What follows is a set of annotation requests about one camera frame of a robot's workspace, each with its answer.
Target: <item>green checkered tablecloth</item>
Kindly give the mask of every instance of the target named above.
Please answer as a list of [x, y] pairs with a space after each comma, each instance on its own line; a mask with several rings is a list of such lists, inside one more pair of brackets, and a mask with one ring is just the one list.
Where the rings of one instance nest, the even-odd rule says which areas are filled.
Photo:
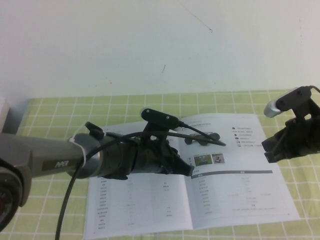
[[[86, 121], [101, 127], [140, 121], [140, 109], [176, 116], [203, 113], [257, 114], [267, 137], [273, 136], [293, 117], [291, 112], [266, 118], [270, 99], [285, 90], [209, 92], [158, 95], [62, 97], [31, 99], [19, 135], [66, 140]], [[320, 104], [320, 96], [314, 94]], [[124, 240], [320, 240], [320, 155], [279, 162], [301, 220], [228, 226], [191, 231], [160, 232], [142, 236], [111, 237]], [[0, 233], [1, 240], [53, 240], [58, 214], [70, 177], [56, 174], [35, 178], [26, 205]], [[75, 182], [62, 227], [62, 240], [83, 239], [88, 179]]]

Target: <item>black plastic mount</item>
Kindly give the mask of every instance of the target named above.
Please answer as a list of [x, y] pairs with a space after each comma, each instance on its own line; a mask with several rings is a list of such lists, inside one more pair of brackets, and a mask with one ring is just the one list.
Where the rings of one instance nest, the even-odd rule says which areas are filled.
[[298, 87], [276, 101], [276, 107], [280, 111], [292, 110], [295, 118], [285, 122], [284, 129], [262, 142], [266, 151], [264, 155], [269, 163], [305, 156], [315, 149], [315, 146], [310, 144], [310, 138], [315, 123], [319, 121], [320, 108], [311, 99], [312, 88], [312, 86]]
[[[163, 131], [168, 132], [170, 129], [148, 122], [143, 131]], [[185, 176], [192, 176], [194, 166], [187, 164], [178, 155], [178, 151], [169, 145], [166, 136], [158, 137], [157, 140], [149, 144], [150, 137], [142, 137], [141, 144], [145, 145], [146, 149], [151, 150], [159, 160], [162, 167], [162, 174], [181, 174]]]

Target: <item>instruction manual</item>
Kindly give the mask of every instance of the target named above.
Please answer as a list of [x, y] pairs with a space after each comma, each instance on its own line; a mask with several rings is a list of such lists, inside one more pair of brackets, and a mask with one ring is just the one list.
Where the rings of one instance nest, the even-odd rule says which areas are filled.
[[[182, 121], [218, 133], [226, 146], [169, 136], [169, 144], [195, 167], [191, 177], [136, 173], [128, 180], [90, 178], [86, 240], [300, 219], [278, 165], [264, 155], [266, 136], [256, 115], [209, 113]], [[104, 131], [125, 135], [146, 124]], [[176, 131], [197, 135], [187, 128]]]

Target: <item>grid pattern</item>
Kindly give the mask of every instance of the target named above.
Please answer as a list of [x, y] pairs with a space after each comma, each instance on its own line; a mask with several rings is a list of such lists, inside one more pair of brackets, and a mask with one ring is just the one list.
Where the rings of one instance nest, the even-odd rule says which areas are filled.
[[[203, 113], [257, 114], [267, 137], [293, 117], [291, 112], [266, 118], [264, 108], [286, 90], [208, 92], [158, 95], [62, 97], [31, 99], [22, 118], [19, 135], [66, 140], [86, 120], [101, 127], [142, 120], [140, 109], [149, 106], [179, 117]], [[320, 104], [320, 96], [314, 94]], [[82, 127], [81, 133], [87, 132]], [[279, 162], [301, 220], [192, 231], [160, 232], [110, 240], [320, 240], [320, 155]], [[38, 177], [26, 205], [0, 233], [1, 240], [53, 240], [70, 177], [66, 173]], [[88, 179], [78, 179], [64, 217], [61, 239], [82, 240]]]

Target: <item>small photo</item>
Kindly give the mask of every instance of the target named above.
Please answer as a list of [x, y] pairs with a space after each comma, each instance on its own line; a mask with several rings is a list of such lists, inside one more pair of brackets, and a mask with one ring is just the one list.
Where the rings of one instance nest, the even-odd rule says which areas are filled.
[[195, 156], [194, 157], [194, 163], [195, 165], [198, 166], [203, 166], [203, 165], [208, 165], [212, 164], [212, 159], [211, 156], [208, 155], [202, 155], [202, 156]]
[[212, 159], [214, 164], [224, 164], [225, 158], [222, 153], [212, 154]]

